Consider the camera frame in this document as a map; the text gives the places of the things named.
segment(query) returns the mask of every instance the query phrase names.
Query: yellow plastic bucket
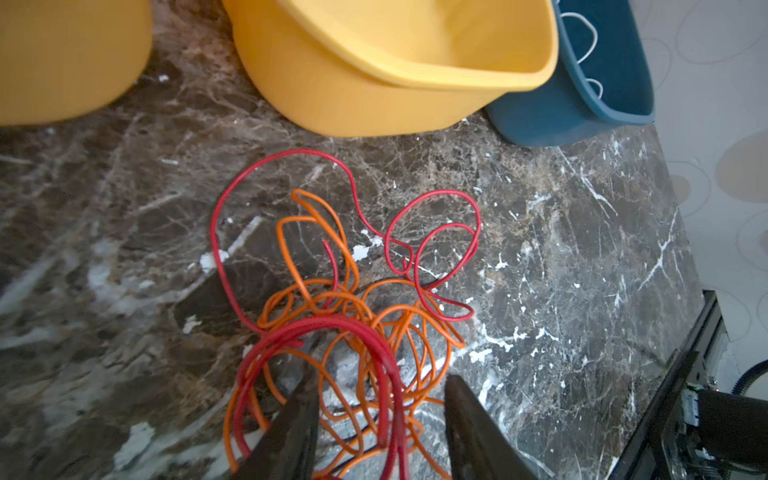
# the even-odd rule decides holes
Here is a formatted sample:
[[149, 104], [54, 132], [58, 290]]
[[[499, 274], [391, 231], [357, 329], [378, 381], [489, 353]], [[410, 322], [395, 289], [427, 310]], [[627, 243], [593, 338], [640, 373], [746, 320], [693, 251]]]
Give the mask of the yellow plastic bucket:
[[76, 117], [138, 78], [149, 0], [0, 0], [0, 125]]
[[551, 0], [224, 0], [238, 54], [294, 123], [335, 137], [437, 130], [558, 58]]

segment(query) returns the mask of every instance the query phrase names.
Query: marble floor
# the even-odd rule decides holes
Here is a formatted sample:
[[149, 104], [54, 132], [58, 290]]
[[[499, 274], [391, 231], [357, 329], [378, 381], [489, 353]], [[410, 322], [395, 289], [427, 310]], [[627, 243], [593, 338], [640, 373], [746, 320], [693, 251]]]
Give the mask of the marble floor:
[[[210, 268], [210, 213], [247, 165], [310, 147], [351, 167], [376, 226], [436, 188], [477, 199], [480, 249], [442, 291], [477, 312], [459, 326], [468, 347], [451, 370], [540, 478], [603, 478], [703, 305], [654, 127], [531, 149], [505, 143], [477, 113], [426, 134], [322, 137], [259, 96], [218, 2], [154, 8], [154, 51], [125, 96], [72, 121], [0, 130], [6, 475], [224, 478], [223, 407], [254, 338]], [[364, 283], [391, 275], [340, 171], [286, 160], [244, 182], [218, 227], [250, 313], [289, 282], [274, 226], [297, 212], [294, 187], [339, 212], [349, 245], [366, 252]], [[470, 216], [440, 200], [400, 238], [418, 244], [449, 219]], [[288, 237], [302, 274], [328, 273], [313, 230]], [[462, 241], [435, 242], [425, 280], [448, 271]], [[421, 420], [447, 468], [442, 412], [425, 408]], [[418, 455], [412, 471], [434, 475]]]

